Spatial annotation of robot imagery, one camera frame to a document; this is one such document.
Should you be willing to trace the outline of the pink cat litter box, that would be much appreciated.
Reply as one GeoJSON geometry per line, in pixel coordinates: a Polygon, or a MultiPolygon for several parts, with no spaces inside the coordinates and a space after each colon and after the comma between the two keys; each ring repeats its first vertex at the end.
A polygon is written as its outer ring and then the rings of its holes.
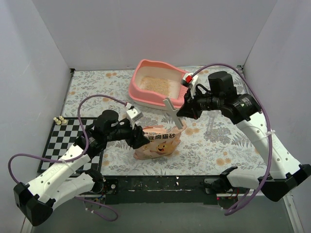
{"type": "Polygon", "coordinates": [[[129,84],[129,97],[137,104],[165,110],[163,100],[169,98],[174,108],[184,104],[187,87],[181,84],[189,72],[161,61],[143,59],[129,84]]]}

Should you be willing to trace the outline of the clear plastic litter scoop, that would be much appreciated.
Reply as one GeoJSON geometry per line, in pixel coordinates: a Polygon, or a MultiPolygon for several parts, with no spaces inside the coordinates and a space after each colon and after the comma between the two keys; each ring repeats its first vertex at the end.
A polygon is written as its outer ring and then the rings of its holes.
{"type": "Polygon", "coordinates": [[[217,111],[208,111],[208,124],[207,124],[207,132],[210,132],[213,128],[214,120],[218,115],[217,111]]]}

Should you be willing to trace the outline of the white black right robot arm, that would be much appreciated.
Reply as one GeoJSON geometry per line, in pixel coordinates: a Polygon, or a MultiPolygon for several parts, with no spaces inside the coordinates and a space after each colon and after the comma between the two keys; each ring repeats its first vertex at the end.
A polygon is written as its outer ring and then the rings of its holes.
{"type": "Polygon", "coordinates": [[[238,94],[232,76],[218,71],[208,76],[210,90],[198,83],[198,76],[185,74],[181,84],[188,88],[177,116],[198,119],[203,111],[219,110],[242,131],[270,169],[263,175],[232,166],[207,187],[231,193],[236,188],[256,189],[271,201],[279,201],[311,175],[311,166],[295,159],[267,123],[261,107],[249,94],[238,94]]]}

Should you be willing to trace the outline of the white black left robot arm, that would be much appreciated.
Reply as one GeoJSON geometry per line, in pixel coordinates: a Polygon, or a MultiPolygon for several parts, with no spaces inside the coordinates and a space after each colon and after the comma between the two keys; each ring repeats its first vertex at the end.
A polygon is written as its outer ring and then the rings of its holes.
{"type": "Polygon", "coordinates": [[[72,180],[69,177],[104,151],[108,142],[125,140],[133,149],[148,144],[142,127],[136,124],[142,116],[134,107],[123,120],[113,110],[103,111],[51,167],[28,183],[18,182],[13,189],[15,202],[29,222],[42,224],[58,206],[82,193],[99,194],[104,187],[99,171],[91,168],[72,180]]]}

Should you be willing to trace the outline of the orange cat litter bag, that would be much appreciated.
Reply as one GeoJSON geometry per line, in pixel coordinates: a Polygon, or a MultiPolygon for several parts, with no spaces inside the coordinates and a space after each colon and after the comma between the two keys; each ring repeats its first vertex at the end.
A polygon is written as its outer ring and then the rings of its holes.
{"type": "Polygon", "coordinates": [[[143,128],[150,143],[136,149],[133,157],[137,160],[149,160],[172,154],[181,142],[182,132],[187,128],[184,120],[182,124],[181,129],[177,126],[166,129],[163,125],[143,128]]]}

